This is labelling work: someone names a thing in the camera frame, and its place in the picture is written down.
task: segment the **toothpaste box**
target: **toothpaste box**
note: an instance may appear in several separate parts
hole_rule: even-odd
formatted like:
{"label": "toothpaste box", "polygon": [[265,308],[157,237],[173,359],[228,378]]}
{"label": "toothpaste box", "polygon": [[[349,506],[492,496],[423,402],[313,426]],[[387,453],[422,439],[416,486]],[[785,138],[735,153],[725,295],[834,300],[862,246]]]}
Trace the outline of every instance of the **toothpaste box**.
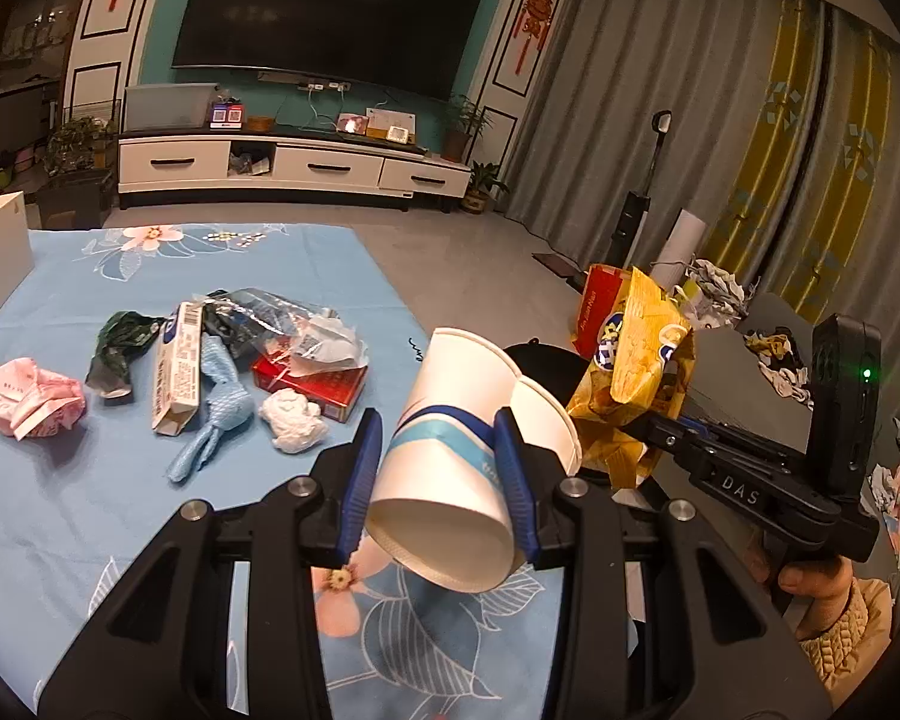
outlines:
{"label": "toothpaste box", "polygon": [[178,435],[199,408],[202,325],[202,304],[180,303],[157,339],[151,426],[161,435]]}

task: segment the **cordless vacuum cleaner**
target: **cordless vacuum cleaner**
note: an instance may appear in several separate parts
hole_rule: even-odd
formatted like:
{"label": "cordless vacuum cleaner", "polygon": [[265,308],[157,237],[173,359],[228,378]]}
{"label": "cordless vacuum cleaner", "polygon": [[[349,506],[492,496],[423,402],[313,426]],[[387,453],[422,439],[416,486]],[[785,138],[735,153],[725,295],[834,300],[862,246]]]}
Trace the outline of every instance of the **cordless vacuum cleaner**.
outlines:
{"label": "cordless vacuum cleaner", "polygon": [[[653,159],[647,170],[647,178],[643,182],[641,191],[628,191],[624,200],[623,210],[617,220],[617,228],[610,238],[610,253],[607,255],[607,265],[615,268],[628,268],[631,264],[631,255],[634,247],[640,240],[640,233],[650,210],[650,188],[653,186],[653,176],[656,174],[656,163],[663,151],[663,143],[667,140],[667,133],[674,120],[673,111],[658,111],[653,114],[653,132],[656,133],[656,146],[653,147]],[[586,271],[578,271],[567,279],[567,283],[577,292],[582,293],[586,285]]]}

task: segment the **potted plant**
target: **potted plant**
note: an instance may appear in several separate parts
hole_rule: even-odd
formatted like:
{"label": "potted plant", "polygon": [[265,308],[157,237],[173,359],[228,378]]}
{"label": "potted plant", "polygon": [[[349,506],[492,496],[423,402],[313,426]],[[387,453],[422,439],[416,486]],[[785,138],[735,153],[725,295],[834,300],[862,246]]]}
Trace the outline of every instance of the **potted plant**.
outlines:
{"label": "potted plant", "polygon": [[44,229],[94,229],[103,225],[115,189],[112,162],[116,122],[82,116],[50,135],[44,167],[50,180],[37,190]]}
{"label": "potted plant", "polygon": [[479,138],[493,127],[487,108],[477,108],[466,95],[454,95],[443,108],[443,148],[440,156],[451,162],[463,162],[463,153],[471,138]]}
{"label": "potted plant", "polygon": [[497,175],[500,165],[487,162],[473,163],[473,172],[470,174],[470,185],[466,188],[466,194],[460,201],[461,208],[471,214],[482,214],[487,210],[490,202],[490,192],[496,187],[501,191],[509,191],[509,186],[501,181]]}

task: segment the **paper cup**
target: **paper cup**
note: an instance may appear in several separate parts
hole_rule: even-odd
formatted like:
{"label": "paper cup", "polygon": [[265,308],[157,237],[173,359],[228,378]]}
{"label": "paper cup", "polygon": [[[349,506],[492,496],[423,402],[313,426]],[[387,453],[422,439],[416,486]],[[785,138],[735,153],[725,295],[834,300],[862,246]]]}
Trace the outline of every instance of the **paper cup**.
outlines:
{"label": "paper cup", "polygon": [[522,562],[496,476],[493,418],[512,405],[525,439],[575,473],[573,423],[501,349],[449,328],[434,332],[407,402],[377,474],[367,531],[435,584],[493,589]]}
{"label": "paper cup", "polygon": [[523,440],[552,449],[567,476],[575,476],[583,462],[583,450],[577,428],[559,401],[533,379],[521,376],[511,396],[511,408]]}

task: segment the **teal wall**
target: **teal wall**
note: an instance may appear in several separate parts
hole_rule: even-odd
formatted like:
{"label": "teal wall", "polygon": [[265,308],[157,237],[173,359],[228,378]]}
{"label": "teal wall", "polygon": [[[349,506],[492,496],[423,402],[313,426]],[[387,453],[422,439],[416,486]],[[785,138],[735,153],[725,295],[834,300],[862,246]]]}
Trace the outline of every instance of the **teal wall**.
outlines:
{"label": "teal wall", "polygon": [[[490,22],[499,0],[481,0],[470,39],[461,59],[460,70],[454,82],[454,91],[466,93],[480,60],[480,52],[490,32]],[[207,81],[221,84],[234,97],[240,98],[252,116],[276,116],[279,110],[281,124],[307,124],[312,111],[307,95],[295,87],[280,83],[263,83],[256,79],[256,71],[242,70],[175,70],[173,51],[176,38],[187,8],[187,0],[156,0],[149,32],[146,33],[144,58],[139,83],[186,83]],[[362,113],[367,106],[375,106],[386,100],[386,93],[379,87],[354,84],[346,95],[344,109]],[[340,97],[336,93],[314,94],[317,111],[336,117],[340,109]],[[416,114],[418,143],[426,148],[439,149],[442,132],[439,125],[440,104],[429,98],[395,90],[386,107]]]}

